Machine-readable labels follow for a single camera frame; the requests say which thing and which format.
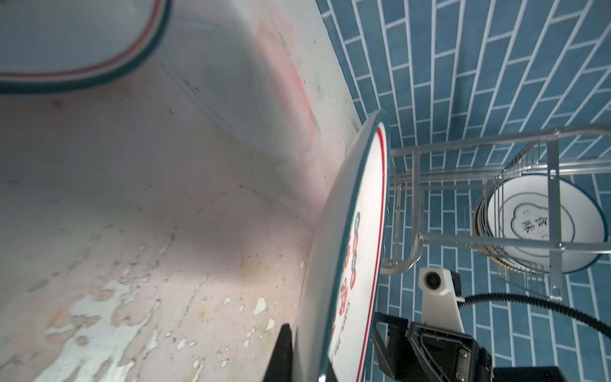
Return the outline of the white plate red characters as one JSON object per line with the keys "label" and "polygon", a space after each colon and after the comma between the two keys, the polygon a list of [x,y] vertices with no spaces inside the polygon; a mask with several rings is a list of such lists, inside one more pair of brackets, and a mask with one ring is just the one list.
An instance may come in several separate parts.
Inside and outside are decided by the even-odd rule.
{"label": "white plate red characters", "polygon": [[383,112],[348,149],[310,248],[294,327],[294,381],[360,381],[372,329],[387,212]]}
{"label": "white plate red characters", "polygon": [[172,10],[172,1],[3,1],[1,94],[116,81],[152,56]]}

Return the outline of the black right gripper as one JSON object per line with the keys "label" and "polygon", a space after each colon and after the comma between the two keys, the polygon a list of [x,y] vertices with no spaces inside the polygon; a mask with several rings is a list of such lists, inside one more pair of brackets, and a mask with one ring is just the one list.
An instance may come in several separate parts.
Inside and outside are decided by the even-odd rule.
{"label": "black right gripper", "polygon": [[[383,338],[376,328],[387,326]],[[495,367],[488,350],[466,334],[375,312],[371,333],[378,365],[395,381],[565,381],[557,366]]]}

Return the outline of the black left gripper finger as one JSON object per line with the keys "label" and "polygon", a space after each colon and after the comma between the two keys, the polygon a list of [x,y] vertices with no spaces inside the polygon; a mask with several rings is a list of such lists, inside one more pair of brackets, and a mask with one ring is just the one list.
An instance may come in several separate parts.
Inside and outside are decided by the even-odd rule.
{"label": "black left gripper finger", "polygon": [[286,323],[280,328],[262,382],[291,382],[293,355],[292,330],[291,326]]}

